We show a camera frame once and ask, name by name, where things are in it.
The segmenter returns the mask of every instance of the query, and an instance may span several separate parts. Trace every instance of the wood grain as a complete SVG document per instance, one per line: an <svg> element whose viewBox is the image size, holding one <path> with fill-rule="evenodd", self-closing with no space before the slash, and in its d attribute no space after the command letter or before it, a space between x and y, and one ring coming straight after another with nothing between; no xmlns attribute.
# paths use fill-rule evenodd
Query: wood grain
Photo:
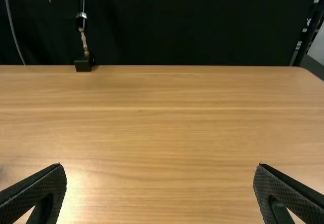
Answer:
<svg viewBox="0 0 324 224"><path fill-rule="evenodd" d="M324 84L294 67L0 67L0 189L60 162L58 223L263 223L267 163L324 193Z"/></svg>

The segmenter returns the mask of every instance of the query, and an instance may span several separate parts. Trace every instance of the black metal frame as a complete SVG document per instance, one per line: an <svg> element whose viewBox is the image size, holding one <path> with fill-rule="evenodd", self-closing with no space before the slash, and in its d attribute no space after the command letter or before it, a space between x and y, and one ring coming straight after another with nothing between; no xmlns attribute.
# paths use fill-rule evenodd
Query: black metal frame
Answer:
<svg viewBox="0 0 324 224"><path fill-rule="evenodd" d="M293 66L300 66L305 54L308 51L309 44L311 43L314 37L314 34L320 23L323 13L324 13L324 0L319 0L318 3L314 6L314 9L312 10L311 21L305 35L306 38L305 40L302 41L302 44L293 62Z"/></svg>

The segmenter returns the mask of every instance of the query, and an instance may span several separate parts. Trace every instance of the cable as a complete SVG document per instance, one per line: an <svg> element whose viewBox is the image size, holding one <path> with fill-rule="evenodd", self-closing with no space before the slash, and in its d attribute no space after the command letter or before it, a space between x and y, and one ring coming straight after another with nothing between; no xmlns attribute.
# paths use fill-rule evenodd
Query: cable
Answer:
<svg viewBox="0 0 324 224"><path fill-rule="evenodd" d="M20 48L19 48L19 45L18 45L18 42L17 42L17 38L16 38L16 34L15 34L15 30L14 30L14 25L12 23L12 18L11 18L11 12L10 12L10 6L9 6L9 0L5 0L6 2L6 8L7 8L7 13L8 13L8 19L9 19L9 24L10 24L10 29L11 29L11 33L12 33L12 36L14 38L14 41L15 41L15 44L16 44L16 48L17 48L17 51L18 51L18 54L19 54L19 57L23 63L23 65L26 65L26 62L21 54L21 51L20 51Z"/></svg>

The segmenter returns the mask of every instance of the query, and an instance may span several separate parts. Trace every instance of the black background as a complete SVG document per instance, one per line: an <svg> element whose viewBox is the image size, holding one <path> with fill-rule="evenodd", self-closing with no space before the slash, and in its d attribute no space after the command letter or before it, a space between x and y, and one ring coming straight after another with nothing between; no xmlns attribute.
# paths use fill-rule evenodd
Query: black background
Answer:
<svg viewBox="0 0 324 224"><path fill-rule="evenodd" d="M87 0L99 64L288 65L314 0ZM78 0L10 0L27 64L73 64ZM1 64L21 64L4 0Z"/></svg>

